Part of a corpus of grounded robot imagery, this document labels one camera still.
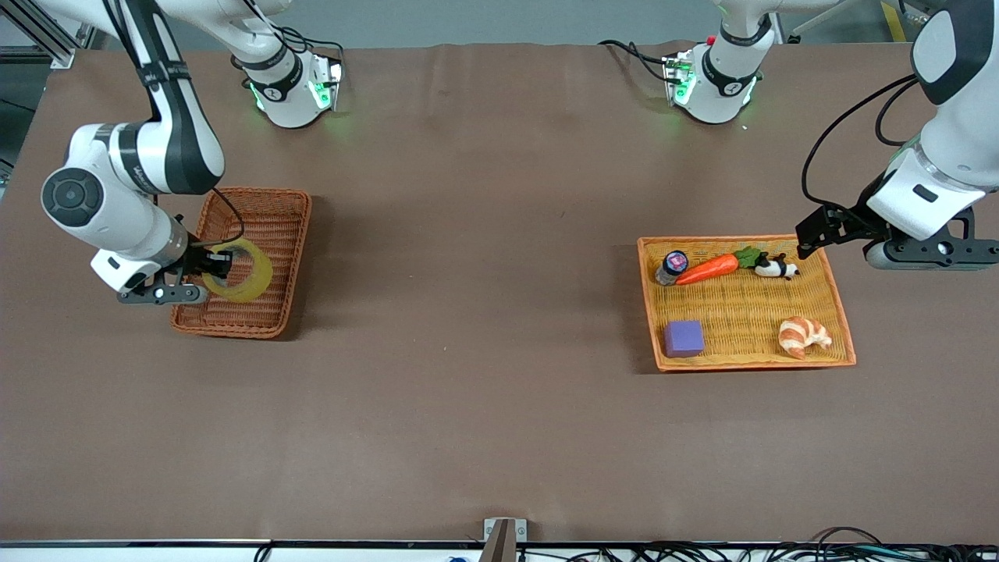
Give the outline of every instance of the gray floor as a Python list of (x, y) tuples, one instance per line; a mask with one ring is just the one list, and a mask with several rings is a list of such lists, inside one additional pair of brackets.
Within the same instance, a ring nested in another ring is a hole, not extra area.
[[(708, 0), (298, 0), (274, 18), (307, 36), (340, 41), (348, 49), (441, 43), (593, 44), (603, 39), (655, 44), (702, 39), (717, 32), (719, 19)], [(790, 31), (807, 19), (788, 15), (782, 22)], [(182, 50), (223, 48), (191, 25), (174, 22), (172, 28)], [(802, 42), (890, 40), (879, 0), (869, 0), (815, 28)], [(0, 98), (34, 107), (48, 73), (46, 65), (0, 64)], [(16, 163), (30, 123), (31, 113), (0, 104), (0, 157)], [(5, 171), (0, 163), (0, 180)]]

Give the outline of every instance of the small bottle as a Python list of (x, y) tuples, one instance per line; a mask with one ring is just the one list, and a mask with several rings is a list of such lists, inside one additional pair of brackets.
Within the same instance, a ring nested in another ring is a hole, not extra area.
[(663, 287), (674, 285), (676, 278), (686, 271), (689, 263), (683, 252), (679, 250), (669, 252), (666, 257), (662, 258), (662, 265), (659, 266), (659, 269), (655, 270), (655, 281)]

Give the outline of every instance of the toy carrot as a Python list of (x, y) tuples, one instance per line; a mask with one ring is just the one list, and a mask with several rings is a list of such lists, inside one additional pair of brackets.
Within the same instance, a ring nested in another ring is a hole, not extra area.
[(760, 250), (752, 246), (746, 246), (741, 250), (730, 254), (723, 254), (697, 264), (683, 272), (676, 279), (677, 285), (689, 285), (705, 279), (712, 279), (722, 275), (728, 275), (741, 268), (749, 269), (756, 266), (756, 258), (759, 257)]

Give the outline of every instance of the toy croissant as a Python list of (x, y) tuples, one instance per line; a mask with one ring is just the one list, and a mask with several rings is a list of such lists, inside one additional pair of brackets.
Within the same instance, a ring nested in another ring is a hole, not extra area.
[(780, 335), (777, 336), (780, 347), (795, 359), (805, 358), (805, 348), (818, 344), (822, 349), (829, 349), (832, 338), (825, 326), (814, 320), (792, 316), (780, 324)]

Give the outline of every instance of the bottle cap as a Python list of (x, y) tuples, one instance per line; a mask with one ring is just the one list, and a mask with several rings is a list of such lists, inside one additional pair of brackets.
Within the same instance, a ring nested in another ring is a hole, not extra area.
[(666, 254), (666, 257), (662, 259), (662, 269), (669, 273), (670, 275), (679, 275), (686, 271), (687, 266), (690, 264), (687, 260), (686, 254), (679, 250), (673, 250)]

